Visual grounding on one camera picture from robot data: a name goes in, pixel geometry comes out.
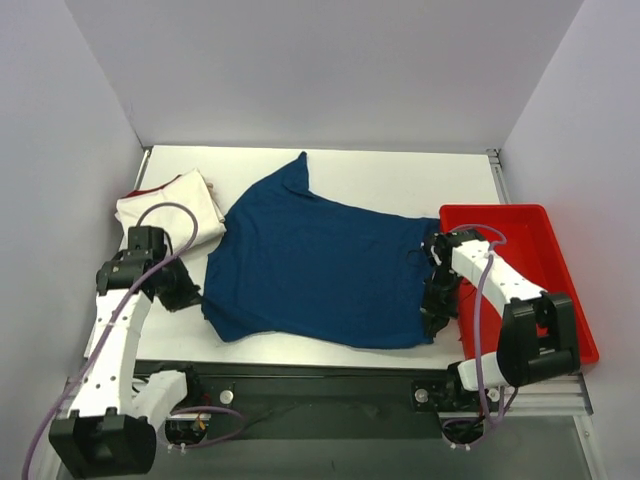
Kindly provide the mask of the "blue printed t-shirt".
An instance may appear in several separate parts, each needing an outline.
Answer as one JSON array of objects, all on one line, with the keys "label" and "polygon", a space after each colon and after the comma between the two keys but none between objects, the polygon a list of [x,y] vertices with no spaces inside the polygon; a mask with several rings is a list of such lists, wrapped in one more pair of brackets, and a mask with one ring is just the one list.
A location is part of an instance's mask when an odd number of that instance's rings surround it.
[{"label": "blue printed t-shirt", "polygon": [[421,312],[435,218],[406,218],[312,192],[307,157],[254,183],[209,254],[202,313],[226,342],[282,332],[359,349],[433,341]]}]

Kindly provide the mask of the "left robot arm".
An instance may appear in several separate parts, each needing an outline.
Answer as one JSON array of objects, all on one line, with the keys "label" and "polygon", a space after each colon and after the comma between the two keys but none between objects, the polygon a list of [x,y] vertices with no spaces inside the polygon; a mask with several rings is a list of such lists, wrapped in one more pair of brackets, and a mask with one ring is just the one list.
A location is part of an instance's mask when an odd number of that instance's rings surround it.
[{"label": "left robot arm", "polygon": [[96,274],[96,321],[90,354],[68,412],[55,419],[49,442],[75,479],[141,475],[154,463],[156,434],[171,411],[195,409],[202,387],[194,369],[177,364],[150,375],[134,393],[143,324],[153,302],[169,312],[201,302],[166,232],[135,226],[127,246]]}]

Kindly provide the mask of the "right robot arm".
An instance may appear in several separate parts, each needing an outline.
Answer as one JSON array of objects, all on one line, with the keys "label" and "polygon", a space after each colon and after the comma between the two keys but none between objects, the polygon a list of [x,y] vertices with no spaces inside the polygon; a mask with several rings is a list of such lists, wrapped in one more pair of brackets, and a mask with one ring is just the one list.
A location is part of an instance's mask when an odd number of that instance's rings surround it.
[{"label": "right robot arm", "polygon": [[475,289],[474,354],[450,365],[442,386],[455,408],[486,403],[492,389],[516,389],[581,368],[570,296],[529,281],[495,247],[476,229],[436,233],[422,246],[433,268],[420,308],[428,337],[458,317],[462,283]]}]

